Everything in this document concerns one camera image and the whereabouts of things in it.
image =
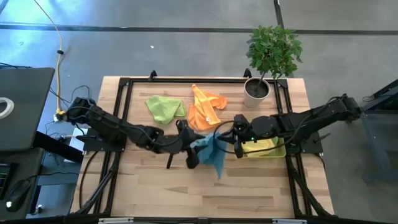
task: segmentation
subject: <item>blue cloth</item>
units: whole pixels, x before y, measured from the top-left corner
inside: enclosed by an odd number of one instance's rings
[[[221,149],[226,149],[226,142],[217,140],[219,133],[216,133],[216,141],[217,144]],[[218,178],[221,178],[224,166],[224,158],[225,152],[219,150],[217,146],[213,144],[213,133],[208,134],[204,139],[199,139],[191,143],[190,147],[204,147],[201,151],[198,152],[199,163],[207,164],[207,165],[214,165]]]

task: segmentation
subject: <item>white pot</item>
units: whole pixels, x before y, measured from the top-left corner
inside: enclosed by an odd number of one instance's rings
[[[250,80],[260,80],[260,78],[257,78],[257,77],[249,78],[249,79],[244,83],[244,86],[243,86],[243,90],[244,90],[243,103],[244,103],[247,107],[253,108],[253,107],[259,106],[260,103],[261,103],[265,98],[267,98],[267,96],[269,95],[269,92],[270,92],[271,89],[269,88],[269,84],[268,84],[265,80],[262,80],[262,81],[267,85],[267,87],[268,87],[268,93],[267,93],[267,95],[266,95],[265,97],[262,97],[262,98],[255,98],[255,97],[249,95],[249,93],[247,93],[247,91],[246,91],[246,84],[247,84]]]

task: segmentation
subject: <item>computer mouse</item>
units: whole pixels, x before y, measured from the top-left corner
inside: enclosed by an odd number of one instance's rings
[[[8,212],[16,212],[22,207],[29,189],[30,182],[28,180],[18,180],[18,182],[9,189],[10,193],[4,200]]]

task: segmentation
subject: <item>green cloth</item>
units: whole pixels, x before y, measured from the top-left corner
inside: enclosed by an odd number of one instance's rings
[[[155,121],[160,124],[169,124],[175,116],[185,117],[187,107],[182,100],[164,96],[151,96],[145,101]]]

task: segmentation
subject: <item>orange cloth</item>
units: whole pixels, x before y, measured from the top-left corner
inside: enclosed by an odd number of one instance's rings
[[[222,110],[226,106],[226,98],[199,90],[192,85],[195,104],[189,106],[188,122],[193,129],[206,130],[220,124],[213,107]]]

